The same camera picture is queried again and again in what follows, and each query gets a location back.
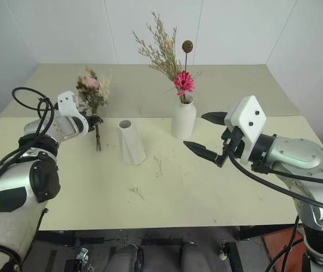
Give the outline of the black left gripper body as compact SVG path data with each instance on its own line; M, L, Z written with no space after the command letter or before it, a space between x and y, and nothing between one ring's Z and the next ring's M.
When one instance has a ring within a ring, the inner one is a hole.
M92 116L84 116L83 119L84 119L84 128L83 128L83 132L89 132L89 126L93 126L95 124L93 124L93 119L92 119Z

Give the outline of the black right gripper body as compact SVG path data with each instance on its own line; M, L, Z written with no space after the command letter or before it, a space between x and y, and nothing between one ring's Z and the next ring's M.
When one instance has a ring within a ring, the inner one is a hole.
M221 136L223 140L222 154L218 155L215 159L215 164L218 167L221 168L223 166L224 162L229 158L230 152L235 159L241 158L245 147L245 143L242 140L243 136L243 131L238 126L235 126L232 130L225 130Z

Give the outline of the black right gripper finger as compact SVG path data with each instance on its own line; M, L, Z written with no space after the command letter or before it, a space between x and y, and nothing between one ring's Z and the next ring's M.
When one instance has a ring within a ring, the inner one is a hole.
M201 118L214 124L225 124L227 112L209 112L201 115Z
M203 158L205 160L208 160L210 162L215 163L218 154L216 152L208 150L204 145L201 145L196 142L191 141L183 141L183 144L194 154L199 156L200 158Z

